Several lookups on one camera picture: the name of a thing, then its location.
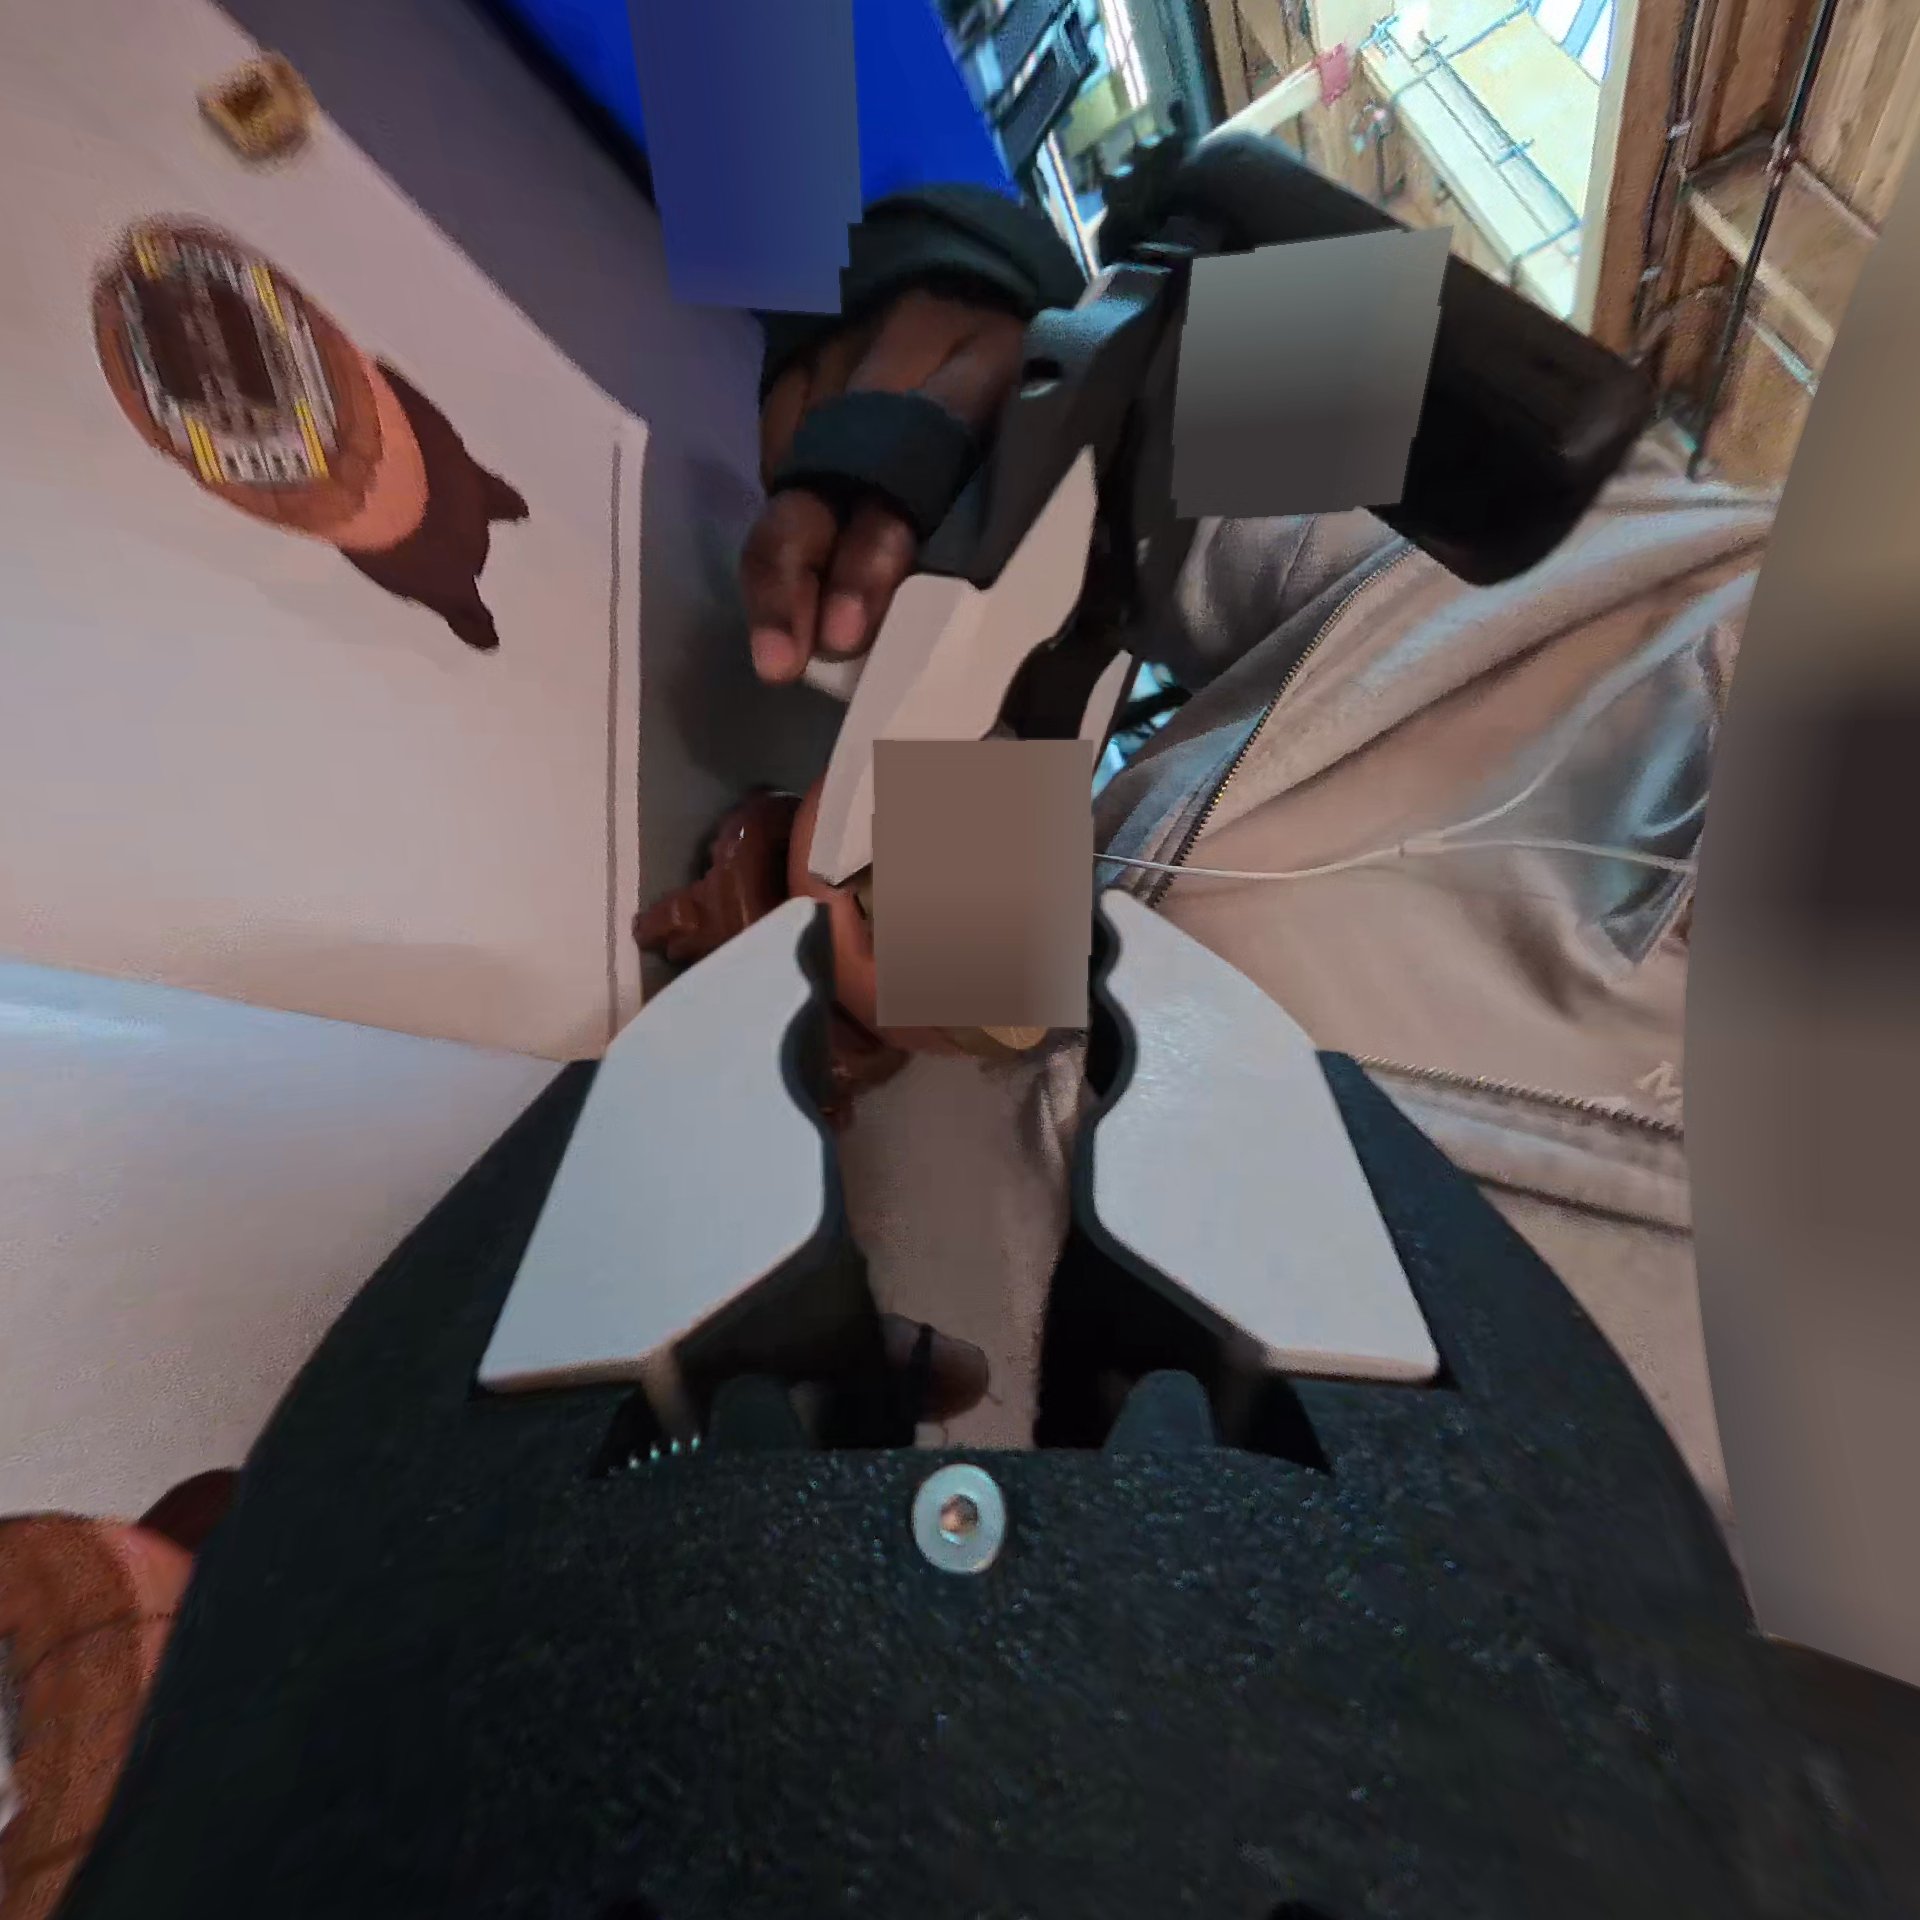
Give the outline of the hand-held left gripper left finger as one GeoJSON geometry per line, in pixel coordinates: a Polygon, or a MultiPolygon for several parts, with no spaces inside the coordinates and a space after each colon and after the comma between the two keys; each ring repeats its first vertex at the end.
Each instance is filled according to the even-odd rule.
{"type": "Polygon", "coordinates": [[[827,1225],[804,1054],[827,919],[790,901],[647,998],[604,1049],[481,1355],[490,1394],[691,1387],[724,1333],[827,1225]]]}

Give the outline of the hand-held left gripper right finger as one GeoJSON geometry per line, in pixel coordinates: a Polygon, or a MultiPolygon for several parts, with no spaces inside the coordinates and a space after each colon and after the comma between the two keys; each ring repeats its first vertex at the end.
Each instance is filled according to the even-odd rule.
{"type": "Polygon", "coordinates": [[[1072,1221],[1097,1366],[1188,1377],[1232,1449],[1314,1449],[1307,1386],[1446,1370],[1303,1026],[1132,894],[1093,908],[1072,1221]]]}

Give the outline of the person's right hand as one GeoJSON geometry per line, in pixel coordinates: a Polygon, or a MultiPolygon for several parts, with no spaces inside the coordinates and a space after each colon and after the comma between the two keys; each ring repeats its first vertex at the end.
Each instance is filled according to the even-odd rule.
{"type": "MultiPolygon", "coordinates": [[[[773,478],[798,429],[848,394],[917,394],[984,435],[1017,383],[1024,333],[1005,302],[939,287],[834,323],[761,400],[761,476],[773,478]]],[[[755,678],[793,684],[811,660],[867,652],[917,555],[914,525],[869,489],[769,494],[740,559],[755,678]]]]}

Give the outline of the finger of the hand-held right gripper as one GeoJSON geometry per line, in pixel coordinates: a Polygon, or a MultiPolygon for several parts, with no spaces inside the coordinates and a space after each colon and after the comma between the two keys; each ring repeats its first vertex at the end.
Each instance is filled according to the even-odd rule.
{"type": "Polygon", "coordinates": [[[881,739],[980,742],[1026,660],[1059,637],[1088,580],[1093,455],[1081,451],[990,586],[917,574],[857,660],[811,660],[803,681],[846,704],[818,797],[808,869],[846,885],[873,858],[881,739]]]}

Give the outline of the brick pot model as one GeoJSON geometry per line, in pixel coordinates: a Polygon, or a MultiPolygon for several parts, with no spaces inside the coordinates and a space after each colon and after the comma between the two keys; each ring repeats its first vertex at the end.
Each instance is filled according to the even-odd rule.
{"type": "Polygon", "coordinates": [[[809,839],[820,787],[804,793],[755,789],[708,832],[697,874],[641,908],[637,949],[672,969],[705,960],[793,896],[824,902],[832,933],[834,1007],[820,1112],[834,1133],[856,1105],[898,1075],[904,1049],[870,1024],[870,936],[850,890],[809,875],[809,839]]]}

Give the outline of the blue plastic bin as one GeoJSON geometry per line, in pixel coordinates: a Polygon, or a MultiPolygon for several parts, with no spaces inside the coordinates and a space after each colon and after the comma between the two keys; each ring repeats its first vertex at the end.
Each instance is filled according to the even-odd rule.
{"type": "Polygon", "coordinates": [[[651,110],[691,125],[761,111],[749,153],[820,132],[857,155],[864,203],[917,186],[1017,198],[936,4],[488,4],[552,81],[641,168],[651,110]]]}

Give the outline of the wooden shelf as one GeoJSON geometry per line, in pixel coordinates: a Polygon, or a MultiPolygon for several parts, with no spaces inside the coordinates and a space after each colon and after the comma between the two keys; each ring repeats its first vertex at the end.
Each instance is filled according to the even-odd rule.
{"type": "Polygon", "coordinates": [[[1916,128],[1916,2],[1622,4],[1578,319],[1694,472],[1783,483],[1916,128]]]}

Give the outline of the white instruction booklet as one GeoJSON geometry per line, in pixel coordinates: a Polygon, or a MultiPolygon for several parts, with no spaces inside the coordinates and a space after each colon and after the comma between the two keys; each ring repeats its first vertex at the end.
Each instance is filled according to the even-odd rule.
{"type": "Polygon", "coordinates": [[[5,4],[5,1512],[236,1464],[639,1000],[646,428],[281,77],[5,4]]]}

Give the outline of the small tan slope brick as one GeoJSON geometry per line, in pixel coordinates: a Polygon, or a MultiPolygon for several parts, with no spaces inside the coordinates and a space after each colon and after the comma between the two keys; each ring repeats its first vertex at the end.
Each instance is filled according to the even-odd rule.
{"type": "Polygon", "coordinates": [[[297,69],[262,52],[197,90],[197,111],[222,146],[247,165],[275,165],[312,143],[315,102],[297,69]]]}

